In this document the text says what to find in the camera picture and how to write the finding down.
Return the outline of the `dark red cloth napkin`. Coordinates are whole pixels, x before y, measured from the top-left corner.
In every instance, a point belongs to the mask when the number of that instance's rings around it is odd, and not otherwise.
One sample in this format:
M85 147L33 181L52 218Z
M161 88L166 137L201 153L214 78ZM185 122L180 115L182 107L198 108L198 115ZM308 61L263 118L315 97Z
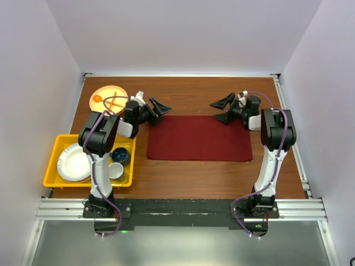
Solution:
M253 159L250 132L240 120L224 125L211 116L201 115L169 115L150 126L146 156L167 161Z

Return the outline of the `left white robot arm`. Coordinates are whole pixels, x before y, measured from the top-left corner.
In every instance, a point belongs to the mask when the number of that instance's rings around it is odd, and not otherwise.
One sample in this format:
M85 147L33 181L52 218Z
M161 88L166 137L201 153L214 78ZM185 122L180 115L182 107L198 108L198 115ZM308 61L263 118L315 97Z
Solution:
M103 112L93 111L78 136L78 144L86 154L91 175L88 209L102 217L120 213L114 204L113 187L109 178L109 153L117 136L133 139L143 123L156 125L172 108L150 97L149 106L140 91L135 96L102 98Z

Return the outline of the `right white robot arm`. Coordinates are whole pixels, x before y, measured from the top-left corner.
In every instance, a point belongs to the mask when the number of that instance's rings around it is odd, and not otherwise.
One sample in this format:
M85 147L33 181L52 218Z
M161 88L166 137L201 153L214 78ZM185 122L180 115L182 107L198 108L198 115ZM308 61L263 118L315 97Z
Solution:
M238 199L233 204L233 211L244 217L259 218L272 211L276 199L276 183L282 162L288 151L295 144L297 135L290 110L261 109L260 97L264 94L243 91L210 104L212 108L223 110L224 113L214 115L214 119L228 125L240 119L246 130L259 131L263 145L263 160L260 174L252 192Z

